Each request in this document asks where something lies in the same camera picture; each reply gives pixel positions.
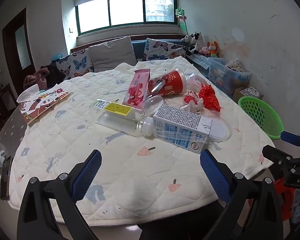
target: green window frame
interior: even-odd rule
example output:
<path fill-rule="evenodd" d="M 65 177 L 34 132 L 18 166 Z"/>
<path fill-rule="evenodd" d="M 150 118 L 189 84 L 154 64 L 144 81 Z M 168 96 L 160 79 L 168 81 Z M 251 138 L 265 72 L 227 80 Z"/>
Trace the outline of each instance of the green window frame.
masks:
<path fill-rule="evenodd" d="M 146 0 L 142 0 L 143 3 L 143 22 L 138 22 L 138 23 L 126 23 L 126 24 L 119 24 L 119 25 L 111 25 L 111 17 L 110 17 L 110 0 L 108 0 L 108 16 L 109 16 L 109 26 L 103 27 L 103 28 L 98 28 L 86 32 L 81 32 L 80 30 L 80 20 L 79 20 L 79 11 L 78 11 L 78 6 L 75 7 L 75 17 L 77 20 L 77 29 L 78 29 L 78 36 L 87 34 L 87 33 L 92 33 L 95 31 L 100 31 L 100 30 L 106 30 L 114 27 L 120 27 L 120 26 L 129 26 L 129 25 L 147 25 L 147 24 L 168 24 L 168 25 L 178 25 L 178 19 L 177 16 L 174 14 L 174 21 L 173 22 L 167 22 L 167 21 L 151 21 L 147 22 L 146 21 Z M 174 12 L 176 11 L 178 7 L 178 1 L 173 0 L 173 7 L 174 7 Z"/>

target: yellow label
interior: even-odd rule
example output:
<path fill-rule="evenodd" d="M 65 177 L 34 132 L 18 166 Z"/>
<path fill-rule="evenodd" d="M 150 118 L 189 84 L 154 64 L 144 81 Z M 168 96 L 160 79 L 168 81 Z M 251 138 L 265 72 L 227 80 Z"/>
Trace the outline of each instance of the yellow label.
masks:
<path fill-rule="evenodd" d="M 110 103 L 105 107 L 105 110 L 110 111 L 115 114 L 121 114 L 124 116 L 127 116 L 129 112 L 131 111 L 132 107 L 129 106 L 123 106 L 115 103 Z"/>

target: carton logo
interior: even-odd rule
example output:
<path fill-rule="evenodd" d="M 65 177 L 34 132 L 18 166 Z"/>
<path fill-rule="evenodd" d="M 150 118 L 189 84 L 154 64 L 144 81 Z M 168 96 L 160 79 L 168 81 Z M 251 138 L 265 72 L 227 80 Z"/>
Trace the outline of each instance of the carton logo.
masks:
<path fill-rule="evenodd" d="M 193 143 L 191 143 L 191 148 L 193 150 L 197 150 L 197 149 L 199 149 L 199 145 L 196 142 L 193 142 Z"/>

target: red plastic stool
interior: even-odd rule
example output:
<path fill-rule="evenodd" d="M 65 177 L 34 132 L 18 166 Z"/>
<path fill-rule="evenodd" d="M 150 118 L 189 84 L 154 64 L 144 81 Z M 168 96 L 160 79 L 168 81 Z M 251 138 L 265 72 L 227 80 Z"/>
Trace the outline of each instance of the red plastic stool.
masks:
<path fill-rule="evenodd" d="M 281 214 L 282 220 L 285 221 L 291 218 L 291 209 L 292 209 L 292 202 L 294 196 L 294 188 L 286 187 L 283 185 L 284 178 L 278 179 L 274 182 L 274 188 L 278 195 L 282 195 L 284 203 L 281 205 Z M 249 205 L 252 204 L 252 199 L 248 200 Z"/>

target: white quilted mat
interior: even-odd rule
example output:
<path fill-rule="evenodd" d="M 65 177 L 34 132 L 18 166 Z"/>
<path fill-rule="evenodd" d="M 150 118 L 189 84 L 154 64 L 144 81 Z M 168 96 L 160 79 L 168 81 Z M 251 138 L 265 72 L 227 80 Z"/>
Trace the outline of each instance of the white quilted mat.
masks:
<path fill-rule="evenodd" d="M 113 70 L 88 73 L 62 82 L 72 91 L 59 104 L 42 114 L 30 127 L 16 152 L 10 175 L 12 208 L 20 209 L 28 180 L 55 179 L 84 162 L 93 149 L 102 154 L 102 165 L 84 199 L 77 206 L 90 226 L 136 224 L 160 219 L 207 205 L 218 197 L 203 172 L 199 155 L 153 138 L 135 138 L 95 124 L 89 105 L 97 98 L 122 102 L 134 70 L 150 68 L 153 76 L 181 68 L 185 76 L 199 71 L 186 59 L 122 63 Z M 216 87 L 221 116 L 232 127 L 229 140 L 207 148 L 232 172 L 248 179 L 272 162 L 261 150 L 270 138 L 230 98 Z M 167 103 L 180 106 L 182 96 Z M 51 200 L 58 222 L 63 222 Z"/>

